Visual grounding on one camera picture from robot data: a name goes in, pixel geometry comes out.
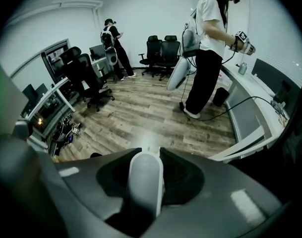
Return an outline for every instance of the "monitor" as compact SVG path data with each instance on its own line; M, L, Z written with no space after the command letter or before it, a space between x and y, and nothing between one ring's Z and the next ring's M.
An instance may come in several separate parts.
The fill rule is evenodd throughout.
M104 58L106 56L105 49L102 47L102 45L89 48L89 50L92 61Z

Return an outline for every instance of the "white sneaker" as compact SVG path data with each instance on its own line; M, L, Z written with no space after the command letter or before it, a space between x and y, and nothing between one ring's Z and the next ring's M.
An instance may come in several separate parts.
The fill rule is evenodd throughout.
M128 77L135 77L136 76L136 73L134 73L132 76L128 76Z
M186 108L184 108L184 113L189 116L190 118L194 118L194 119L199 119L200 118L200 113L198 114L193 114L191 112L189 112Z

